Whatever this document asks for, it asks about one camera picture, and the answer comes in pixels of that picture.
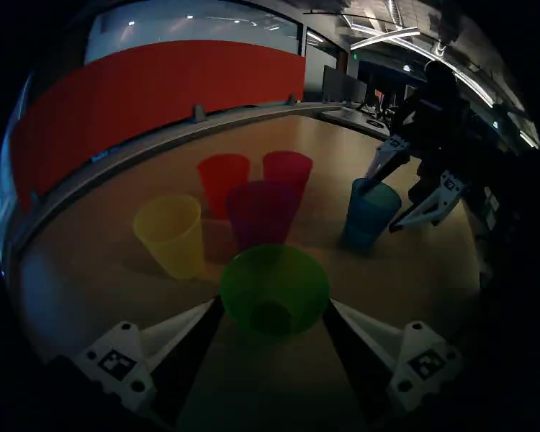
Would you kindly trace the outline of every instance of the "table surface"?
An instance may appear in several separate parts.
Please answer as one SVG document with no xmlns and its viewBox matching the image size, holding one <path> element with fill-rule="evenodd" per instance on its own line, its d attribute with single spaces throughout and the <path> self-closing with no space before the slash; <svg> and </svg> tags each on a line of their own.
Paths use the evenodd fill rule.
<svg viewBox="0 0 540 432">
<path fill-rule="evenodd" d="M 365 133 L 373 134 L 376 138 L 384 140 L 390 136 L 390 131 L 383 122 L 357 109 L 343 107 L 335 111 L 323 112 L 321 115 L 327 120 L 333 120 L 341 125 L 348 125 L 363 130 Z M 369 125 L 368 120 L 379 123 L 382 127 Z"/>
<path fill-rule="evenodd" d="M 31 343 L 44 360 L 73 356 L 121 320 L 144 328 L 215 296 L 237 249 L 229 223 L 207 210 L 196 166 L 214 154 L 242 153 L 251 160 L 251 179 L 260 179 L 262 157 L 272 150 L 295 150 L 314 160 L 287 242 L 322 264 L 332 297 L 397 327 L 421 319 L 451 334 L 479 289 L 462 204 L 438 227 L 383 233 L 367 255 L 338 245 L 351 183 L 364 175 L 377 145 L 343 127 L 288 116 L 191 141 L 116 175 L 57 216 L 22 257 L 17 301 Z M 410 206 L 407 192 L 417 166 L 413 159 L 386 180 L 403 210 Z M 169 278 L 132 232 L 136 211 L 172 192 L 202 203 L 207 265 L 191 281 Z M 278 346 L 257 346 L 244 337 L 230 318 L 222 319 L 179 418 L 181 430 L 253 430 L 256 418 L 276 430 L 290 416 L 298 430 L 363 427 L 321 322 Z"/>
</svg>

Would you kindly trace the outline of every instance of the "blue plastic cup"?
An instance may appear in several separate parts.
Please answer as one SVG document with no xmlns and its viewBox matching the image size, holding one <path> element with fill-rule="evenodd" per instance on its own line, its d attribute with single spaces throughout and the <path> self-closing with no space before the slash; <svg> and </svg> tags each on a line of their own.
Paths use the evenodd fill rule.
<svg viewBox="0 0 540 432">
<path fill-rule="evenodd" d="M 358 194 L 364 182 L 366 179 L 356 179 L 352 183 L 343 232 L 345 243 L 360 251 L 372 246 L 402 207 L 400 196 L 384 183 L 379 183 L 365 195 Z"/>
</svg>

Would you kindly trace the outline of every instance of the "purple plastic cup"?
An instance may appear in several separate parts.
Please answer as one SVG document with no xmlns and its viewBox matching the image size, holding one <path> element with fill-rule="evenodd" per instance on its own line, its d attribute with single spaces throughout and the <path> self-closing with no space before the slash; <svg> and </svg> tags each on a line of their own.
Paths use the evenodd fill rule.
<svg viewBox="0 0 540 432">
<path fill-rule="evenodd" d="M 251 181 L 230 191 L 226 200 L 232 231 L 241 251 L 283 243 L 296 215 L 298 198 L 285 184 Z"/>
</svg>

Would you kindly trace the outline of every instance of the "red wall panel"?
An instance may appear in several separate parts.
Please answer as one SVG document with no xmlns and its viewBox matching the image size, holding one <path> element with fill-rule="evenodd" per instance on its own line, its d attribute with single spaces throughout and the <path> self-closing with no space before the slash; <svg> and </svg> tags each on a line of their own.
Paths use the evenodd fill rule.
<svg viewBox="0 0 540 432">
<path fill-rule="evenodd" d="M 145 45 L 94 61 L 46 91 L 14 128 L 22 208 L 92 156 L 156 127 L 206 112 L 302 98 L 305 59 L 219 40 Z"/>
</svg>

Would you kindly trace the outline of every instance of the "yellow plastic cup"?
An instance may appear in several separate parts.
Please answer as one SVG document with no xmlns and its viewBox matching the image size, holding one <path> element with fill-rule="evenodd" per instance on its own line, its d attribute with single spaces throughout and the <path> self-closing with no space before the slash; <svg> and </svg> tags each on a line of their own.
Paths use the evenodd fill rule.
<svg viewBox="0 0 540 432">
<path fill-rule="evenodd" d="M 175 279 L 204 271 L 200 203 L 188 195 L 165 195 L 138 210 L 134 234 Z"/>
</svg>

